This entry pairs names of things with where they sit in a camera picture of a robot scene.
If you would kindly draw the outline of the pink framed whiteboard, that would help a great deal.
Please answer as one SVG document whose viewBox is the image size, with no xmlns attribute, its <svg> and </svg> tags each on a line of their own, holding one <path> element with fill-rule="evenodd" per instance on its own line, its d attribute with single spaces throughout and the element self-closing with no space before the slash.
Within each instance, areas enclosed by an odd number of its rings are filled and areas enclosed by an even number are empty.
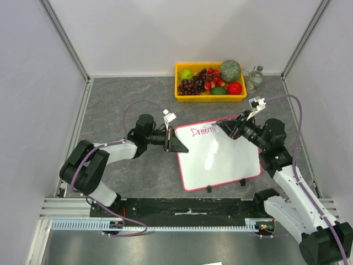
<svg viewBox="0 0 353 265">
<path fill-rule="evenodd" d="M 261 175 L 259 149 L 244 138 L 232 140 L 216 119 L 176 127 L 189 149 L 178 153 L 181 182 L 187 192 L 228 184 Z"/>
</svg>

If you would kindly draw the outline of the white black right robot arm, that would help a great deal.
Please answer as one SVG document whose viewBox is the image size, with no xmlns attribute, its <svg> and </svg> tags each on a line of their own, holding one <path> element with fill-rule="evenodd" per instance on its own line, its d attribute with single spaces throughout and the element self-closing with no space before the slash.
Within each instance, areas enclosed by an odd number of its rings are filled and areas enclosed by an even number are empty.
<svg viewBox="0 0 353 265">
<path fill-rule="evenodd" d="M 245 138 L 260 149 L 262 168 L 286 193 L 292 205 L 287 206 L 274 189 L 257 192 L 253 212 L 258 217 L 272 216 L 297 241 L 299 251 L 307 264 L 348 263 L 352 249 L 352 227 L 341 223 L 319 201 L 284 146 L 285 124 L 268 119 L 263 126 L 255 124 L 246 110 L 236 118 L 216 123 L 229 138 Z"/>
</svg>

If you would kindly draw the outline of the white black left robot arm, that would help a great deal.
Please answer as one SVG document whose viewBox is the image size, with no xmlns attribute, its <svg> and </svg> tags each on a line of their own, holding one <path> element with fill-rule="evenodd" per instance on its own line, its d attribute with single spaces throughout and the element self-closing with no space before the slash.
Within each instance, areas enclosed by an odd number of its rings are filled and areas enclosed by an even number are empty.
<svg viewBox="0 0 353 265">
<path fill-rule="evenodd" d="M 165 152 L 189 152 L 169 125 L 176 115 L 167 110 L 163 114 L 164 125 L 159 129 L 156 129 L 153 116 L 142 114 L 135 127 L 120 141 L 104 144 L 80 141 L 60 169 L 60 179 L 72 189 L 102 204 L 101 209 L 107 216 L 119 215 L 121 196 L 102 181 L 107 165 L 139 158 L 149 145 L 161 146 Z"/>
</svg>

